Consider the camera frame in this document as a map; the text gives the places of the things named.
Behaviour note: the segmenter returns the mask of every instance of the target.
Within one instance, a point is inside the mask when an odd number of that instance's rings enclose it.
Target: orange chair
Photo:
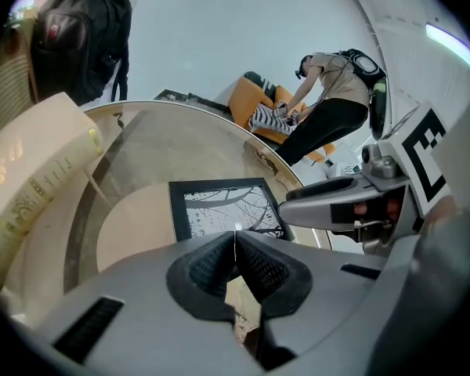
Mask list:
[[[278,85],[277,90],[275,91],[275,102],[273,102],[267,95],[265,95],[259,86],[249,81],[247,78],[241,78],[232,92],[232,96],[228,102],[228,107],[230,108],[235,124],[249,130],[249,119],[260,103],[274,109],[279,100],[289,103],[291,99],[292,94],[290,94],[283,86]],[[301,112],[305,108],[306,104],[300,103],[295,107],[295,110]],[[266,128],[258,129],[255,134],[270,139],[280,145],[287,139],[287,135]],[[332,143],[324,145],[324,149],[327,156],[336,150]],[[307,156],[319,163],[326,160],[322,154],[319,154],[316,151],[307,154]]]

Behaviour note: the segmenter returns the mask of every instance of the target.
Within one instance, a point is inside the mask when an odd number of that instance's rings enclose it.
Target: backpack strap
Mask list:
[[[118,68],[113,88],[111,89],[111,101],[115,101],[117,95],[117,87],[120,87],[119,100],[127,100],[127,73],[128,73],[128,44],[125,45],[124,54],[120,60],[120,67]]]

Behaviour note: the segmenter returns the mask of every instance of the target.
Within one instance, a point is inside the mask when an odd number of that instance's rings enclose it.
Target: person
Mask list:
[[[322,52],[305,56],[296,75],[305,80],[287,105],[288,109],[292,110],[300,103],[317,80],[324,91],[315,104],[300,113],[299,125],[276,150],[290,166],[321,146],[360,128],[367,120],[369,107],[367,86],[353,73],[353,65],[344,56]],[[274,163],[264,154],[257,152],[256,157],[275,169]]]

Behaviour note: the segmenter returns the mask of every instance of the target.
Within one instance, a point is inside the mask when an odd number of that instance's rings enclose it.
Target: round table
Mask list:
[[[147,101],[112,103],[86,114],[103,133],[105,152],[71,227],[65,292],[124,257],[176,242],[171,182],[263,178],[278,204],[302,186],[261,140],[205,110]],[[265,151],[277,175],[255,150]],[[289,228],[289,240],[328,248],[325,232]]]

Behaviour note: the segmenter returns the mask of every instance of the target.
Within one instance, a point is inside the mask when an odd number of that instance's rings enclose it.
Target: sneaker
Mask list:
[[[262,165],[264,165],[266,168],[270,169],[273,172],[273,175],[276,175],[279,172],[275,164],[264,154],[255,150],[254,155]]]

